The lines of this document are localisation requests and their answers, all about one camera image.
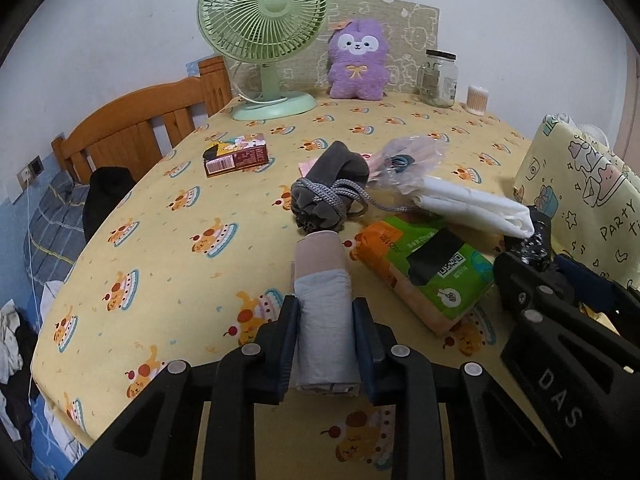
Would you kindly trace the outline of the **white towel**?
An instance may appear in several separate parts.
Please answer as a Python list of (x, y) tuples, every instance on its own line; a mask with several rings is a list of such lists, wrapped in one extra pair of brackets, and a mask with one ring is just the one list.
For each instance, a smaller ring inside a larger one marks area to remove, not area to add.
[(504, 196), (435, 177), (424, 177), (408, 196), (416, 206), (459, 226), (520, 240), (535, 233), (529, 209)]

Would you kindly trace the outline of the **grey and beige cloth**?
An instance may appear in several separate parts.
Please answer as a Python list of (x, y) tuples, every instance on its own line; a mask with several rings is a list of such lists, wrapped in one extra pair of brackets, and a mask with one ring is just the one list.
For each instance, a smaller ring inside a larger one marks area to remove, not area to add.
[(325, 396), (356, 396), (360, 375), (352, 278), (337, 232), (315, 232), (297, 242), (293, 292), (300, 315), (291, 386)]

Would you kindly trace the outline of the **black plastic bundle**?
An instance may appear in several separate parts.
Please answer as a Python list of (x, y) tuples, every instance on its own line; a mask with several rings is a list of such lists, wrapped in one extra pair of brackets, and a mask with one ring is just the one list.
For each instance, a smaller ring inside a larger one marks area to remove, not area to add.
[(534, 234), (526, 240), (506, 236), (504, 248), (507, 252), (512, 252), (520, 258), (525, 264), (538, 271), (543, 271), (552, 263), (551, 218), (535, 206), (529, 206), (528, 209), (530, 220), (533, 222)]

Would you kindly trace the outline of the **green orange tissue pack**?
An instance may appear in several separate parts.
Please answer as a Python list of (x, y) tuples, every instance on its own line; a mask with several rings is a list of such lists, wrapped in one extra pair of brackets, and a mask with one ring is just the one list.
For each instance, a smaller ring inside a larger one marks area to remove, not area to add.
[(434, 334), (448, 333), (494, 282), (492, 263), (442, 220), (396, 214), (355, 235), (350, 256), (371, 269)]

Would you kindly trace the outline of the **yellow cartoon tablecloth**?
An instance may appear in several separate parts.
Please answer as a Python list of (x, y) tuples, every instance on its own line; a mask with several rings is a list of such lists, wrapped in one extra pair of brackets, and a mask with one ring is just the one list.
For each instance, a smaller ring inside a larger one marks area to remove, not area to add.
[[(174, 359), (217, 361), (250, 341), (292, 290), (302, 234), (291, 212), (299, 165), (334, 141), (375, 154), (392, 139), (428, 136), (444, 144), (435, 174), (512, 196), (525, 140), (495, 115), (456, 104), (442, 110), (412, 96), (383, 101), (316, 97), (311, 112), (238, 122), (230, 107), (209, 118), (136, 185), (79, 256), (40, 332), (32, 371), (58, 422), (93, 445), (158, 371)], [(270, 165), (205, 177), (202, 155), (215, 140), (263, 134)], [(493, 288), (454, 331), (435, 336), (384, 282), (349, 256), (352, 290), (401, 344), (438, 364), (475, 361), (549, 437), (503, 366), (512, 318)], [(388, 479), (390, 415), (364, 396), (288, 390), (280, 406), (256, 408), (257, 479)]]

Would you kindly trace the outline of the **pink wet wipes pack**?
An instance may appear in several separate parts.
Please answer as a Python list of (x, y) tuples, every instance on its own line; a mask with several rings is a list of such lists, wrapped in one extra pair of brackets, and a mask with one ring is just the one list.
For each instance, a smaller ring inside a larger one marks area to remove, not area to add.
[[(360, 153), (360, 156), (364, 159), (364, 161), (367, 163), (368, 166), (371, 165), (371, 159), (373, 157), (371, 153)], [(302, 178), (306, 177), (308, 172), (311, 170), (314, 164), (318, 162), (318, 160), (319, 160), (318, 158), (314, 158), (311, 160), (307, 160), (306, 162), (300, 162), (298, 164), (299, 175)]]

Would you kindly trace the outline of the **yellow cartoon storage box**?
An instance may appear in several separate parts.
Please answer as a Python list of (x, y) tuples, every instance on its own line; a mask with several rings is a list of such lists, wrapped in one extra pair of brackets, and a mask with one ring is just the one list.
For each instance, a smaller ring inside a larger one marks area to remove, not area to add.
[(605, 145), (546, 116), (514, 179), (514, 197), (551, 219), (554, 252), (639, 287), (639, 178)]

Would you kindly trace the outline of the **black chair back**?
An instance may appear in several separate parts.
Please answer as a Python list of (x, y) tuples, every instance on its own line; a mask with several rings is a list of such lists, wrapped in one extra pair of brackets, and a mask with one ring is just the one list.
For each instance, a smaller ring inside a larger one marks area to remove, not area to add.
[(128, 168), (100, 167), (93, 171), (82, 211), (85, 240), (91, 240), (108, 215), (134, 188), (136, 181)]

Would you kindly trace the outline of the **clear plastic bag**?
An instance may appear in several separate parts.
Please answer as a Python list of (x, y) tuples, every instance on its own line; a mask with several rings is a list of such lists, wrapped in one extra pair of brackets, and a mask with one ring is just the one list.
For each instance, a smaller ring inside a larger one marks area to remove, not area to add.
[(445, 159), (447, 144), (431, 136), (404, 136), (388, 141), (368, 160), (369, 188), (408, 194), (420, 188)]

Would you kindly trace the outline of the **blue plaid bedding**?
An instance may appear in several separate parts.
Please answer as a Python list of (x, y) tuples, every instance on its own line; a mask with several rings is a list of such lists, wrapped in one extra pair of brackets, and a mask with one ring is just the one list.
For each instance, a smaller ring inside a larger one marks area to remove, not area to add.
[(60, 171), (35, 206), (23, 248), (26, 274), (35, 290), (64, 281), (84, 249), (82, 213), (88, 191), (88, 185)]

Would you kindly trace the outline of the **dark grey drawstring pouch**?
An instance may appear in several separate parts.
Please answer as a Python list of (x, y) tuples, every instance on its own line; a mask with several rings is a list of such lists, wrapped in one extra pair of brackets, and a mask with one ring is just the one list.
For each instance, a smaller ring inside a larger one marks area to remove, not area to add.
[(291, 211), (305, 234), (339, 231), (369, 180), (369, 166), (342, 141), (334, 141), (306, 177), (291, 186)]

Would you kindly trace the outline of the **cartoon tissue pack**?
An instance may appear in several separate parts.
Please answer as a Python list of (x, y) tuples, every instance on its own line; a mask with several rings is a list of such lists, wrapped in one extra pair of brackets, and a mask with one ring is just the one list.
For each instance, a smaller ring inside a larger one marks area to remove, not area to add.
[(203, 153), (207, 177), (264, 166), (269, 162), (267, 141), (262, 133), (215, 141)]

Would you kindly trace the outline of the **purple plush toy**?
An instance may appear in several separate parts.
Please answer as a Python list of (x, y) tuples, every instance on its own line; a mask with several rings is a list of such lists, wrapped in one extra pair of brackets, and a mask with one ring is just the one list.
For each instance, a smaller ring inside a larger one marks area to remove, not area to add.
[(390, 82), (389, 50), (383, 25), (377, 20), (353, 20), (335, 29), (328, 44), (330, 97), (382, 100)]

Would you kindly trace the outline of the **wall power socket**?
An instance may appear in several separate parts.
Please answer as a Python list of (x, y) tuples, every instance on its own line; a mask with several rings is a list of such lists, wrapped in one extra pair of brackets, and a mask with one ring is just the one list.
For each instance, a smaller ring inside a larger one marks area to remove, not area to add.
[(42, 159), (39, 156), (36, 156), (16, 175), (17, 182), (20, 185), (21, 190), (25, 191), (29, 185), (35, 182), (42, 172)]

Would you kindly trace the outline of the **glass jar with lid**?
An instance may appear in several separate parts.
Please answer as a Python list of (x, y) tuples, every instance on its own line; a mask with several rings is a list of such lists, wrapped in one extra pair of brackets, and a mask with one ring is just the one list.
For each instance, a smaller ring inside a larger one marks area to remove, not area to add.
[(416, 76), (416, 88), (421, 100), (431, 106), (454, 106), (458, 86), (457, 55), (427, 49), (425, 60)]

